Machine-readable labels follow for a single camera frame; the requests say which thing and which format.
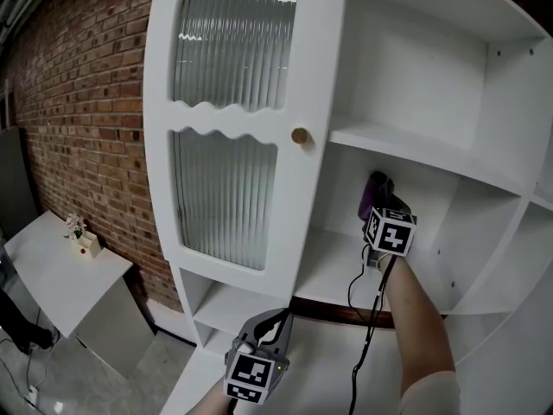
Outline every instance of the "shelving unit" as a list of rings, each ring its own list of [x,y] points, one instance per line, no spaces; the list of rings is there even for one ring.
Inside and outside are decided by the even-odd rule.
[[[152,3],[144,75],[146,157],[163,253],[199,347],[184,372],[187,383],[200,363],[220,361],[248,318],[287,306],[292,295],[347,305],[347,286],[361,272],[364,246],[359,200],[374,170],[393,179],[396,195],[418,218],[408,260],[437,309],[450,314],[454,355],[464,358],[509,318],[553,259],[551,39],[509,0],[281,3],[302,9],[286,19],[292,41],[283,55],[286,66],[278,68],[286,74],[285,91],[281,87],[283,99],[268,107],[252,107],[247,96],[247,103],[228,105],[221,97],[198,99],[198,93],[187,105],[182,100],[191,95],[188,88],[201,92],[207,81],[201,66],[188,75],[198,78],[197,85],[190,80],[179,86],[173,101],[181,82],[175,63],[182,69],[190,65],[182,64],[183,57],[194,56],[185,47],[203,51],[213,75],[239,68],[250,75],[246,91],[254,80],[273,81],[259,70],[260,57],[277,50],[255,55],[260,61],[248,66],[218,69],[232,62],[227,51],[235,54],[244,45],[219,31],[201,41],[194,36],[192,44],[188,25],[180,23],[187,14],[182,0]],[[247,18],[251,11],[236,14]],[[220,57],[212,57],[214,51]],[[265,63],[265,71],[274,63]],[[213,79],[211,73],[206,79]],[[196,147],[179,148],[175,137],[192,137]],[[207,137],[217,143],[204,146]],[[241,143],[271,148],[270,171]],[[209,170],[197,170],[200,163]],[[263,176],[271,179],[270,187]],[[192,198],[190,192],[206,194]],[[263,219],[250,220],[257,217],[253,199],[260,193],[266,199]],[[206,202],[192,210],[198,201]],[[236,261],[245,250],[237,249],[232,233],[257,235],[251,241],[262,240],[264,250],[253,248],[252,263]],[[191,236],[198,235],[207,238],[208,250],[194,250]],[[365,272],[353,287],[354,306],[372,307],[380,278],[377,271]],[[305,329],[303,336],[319,334],[323,347],[339,338],[336,331],[350,333],[324,323],[296,326]],[[312,359],[312,369],[324,360]],[[211,372],[208,378],[214,378]],[[179,381],[174,394],[202,393],[209,380],[190,390]],[[171,397],[164,415],[172,415],[179,398]],[[290,412],[302,406],[295,398]],[[185,407],[193,399],[188,395]]]

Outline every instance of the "person's leg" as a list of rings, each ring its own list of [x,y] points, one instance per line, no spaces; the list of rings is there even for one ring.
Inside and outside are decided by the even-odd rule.
[[[388,266],[385,256],[380,267]],[[397,257],[385,289],[396,327],[404,367],[401,394],[420,379],[441,371],[454,371],[448,334],[434,304],[407,262]]]
[[[2,289],[0,289],[0,327],[25,354],[29,352],[31,342],[43,349],[52,346],[52,333],[29,322]]]

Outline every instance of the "white cabinet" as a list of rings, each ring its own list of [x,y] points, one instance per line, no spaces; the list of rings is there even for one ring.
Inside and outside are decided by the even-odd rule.
[[[509,0],[153,0],[149,183],[201,351],[292,295],[346,305],[378,169],[470,354],[553,259],[552,89],[551,39]]]

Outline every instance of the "human arm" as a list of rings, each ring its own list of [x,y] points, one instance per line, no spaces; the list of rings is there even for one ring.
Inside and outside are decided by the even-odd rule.
[[[390,263],[380,261],[382,271]],[[448,334],[442,317],[405,259],[397,257],[385,294],[396,327],[404,373],[401,394],[422,378],[441,371],[455,371]]]
[[[223,379],[221,378],[188,415],[226,415],[231,399],[223,393]]]

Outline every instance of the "cabinet door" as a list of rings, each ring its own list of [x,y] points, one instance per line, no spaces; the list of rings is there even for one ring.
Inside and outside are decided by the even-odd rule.
[[[326,142],[343,6],[153,0],[144,132],[171,264],[291,297]]]

